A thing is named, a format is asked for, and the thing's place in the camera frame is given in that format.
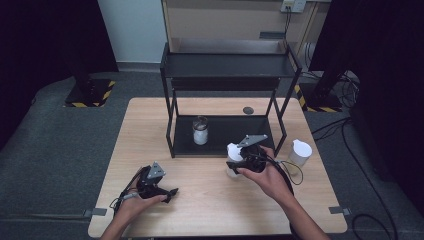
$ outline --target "gray carpet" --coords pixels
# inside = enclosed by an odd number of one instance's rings
[[[155,72],[121,72],[93,75],[116,81],[101,108],[66,108],[64,99],[74,85],[72,78],[41,89],[16,133],[0,153],[0,239],[90,239],[87,219],[37,219],[28,214],[81,216],[95,206],[112,155],[122,119],[133,97],[163,97],[160,75]],[[282,83],[284,92],[287,84]],[[341,94],[338,85],[336,92]],[[250,96],[261,94],[248,93]],[[185,93],[180,96],[241,96],[239,93]],[[311,130],[349,116],[305,112]],[[325,131],[314,136],[318,138]],[[348,145],[381,195],[395,221],[399,239],[424,239],[424,220],[396,183],[381,181],[372,170],[352,125],[345,127]],[[349,230],[332,239],[357,239],[352,219],[369,214],[393,236],[389,218],[341,135],[317,141],[324,165],[340,205],[349,208]],[[363,239],[389,239],[370,219],[357,222]]]

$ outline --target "yellow black hazard tape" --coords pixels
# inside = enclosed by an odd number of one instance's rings
[[[105,105],[106,100],[109,98],[113,86],[115,86],[115,81],[110,81],[105,93],[103,94],[102,100],[99,102],[67,102],[65,103],[64,107],[102,107]]]
[[[302,107],[302,110],[305,112],[341,112],[342,111],[341,108],[337,108],[337,107],[309,107],[305,98],[303,97],[303,93],[299,85],[296,85],[294,87],[294,90],[296,91],[297,98],[299,99],[300,107]]]

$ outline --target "white wall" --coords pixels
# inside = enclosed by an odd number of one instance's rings
[[[118,63],[160,63],[166,42],[161,0],[98,3]]]

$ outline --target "wooden table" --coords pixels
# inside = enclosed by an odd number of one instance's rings
[[[281,105],[283,98],[278,99]],[[250,106],[263,114],[265,98],[179,98],[181,114],[243,114]],[[280,139],[276,116],[270,114],[274,141]],[[347,230],[343,214],[331,214],[339,206],[308,124],[296,99],[291,99],[283,121],[287,139],[277,156],[285,159],[291,143],[299,139],[313,150],[303,167],[304,181],[294,186],[295,196],[327,233]],[[159,187],[179,188],[169,204],[160,203],[145,211],[126,237],[232,236],[289,234],[281,208],[252,181],[226,174],[226,158],[171,158],[165,138],[168,115],[163,98],[134,98],[130,101],[96,208],[107,208],[106,216],[93,216],[88,233],[100,237],[113,217],[109,204],[119,196],[141,166],[157,161],[166,171]]]

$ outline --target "black metal shelf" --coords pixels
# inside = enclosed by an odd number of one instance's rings
[[[166,44],[160,71],[169,114],[166,138],[172,157],[226,156],[227,145],[238,143],[246,134],[267,134],[269,138],[263,144],[278,153],[287,136],[282,117],[302,71],[290,46],[287,46],[284,53],[175,53],[170,52]],[[280,109],[275,94],[282,78],[292,78],[292,81]],[[172,89],[172,103],[168,80]],[[269,91],[270,102],[263,116],[207,116],[210,123],[208,142],[197,145],[193,142],[192,130],[195,116],[179,114],[176,91]],[[282,132],[276,148],[268,121],[272,105]],[[174,139],[171,141],[174,113],[176,124]]]

